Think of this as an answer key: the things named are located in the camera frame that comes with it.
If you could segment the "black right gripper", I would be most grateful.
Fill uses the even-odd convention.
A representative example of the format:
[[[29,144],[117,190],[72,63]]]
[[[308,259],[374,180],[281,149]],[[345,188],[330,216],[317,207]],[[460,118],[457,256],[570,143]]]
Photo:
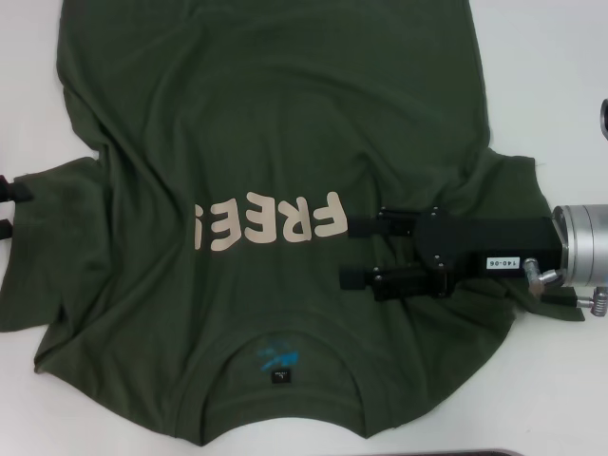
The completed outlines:
[[[561,267],[562,242],[551,218],[470,218],[433,210],[381,208],[348,218],[350,238],[410,237],[422,264],[399,268],[343,267],[344,291],[371,290],[378,302],[429,295],[445,297],[450,283],[469,278],[523,278],[532,258],[541,271]]]

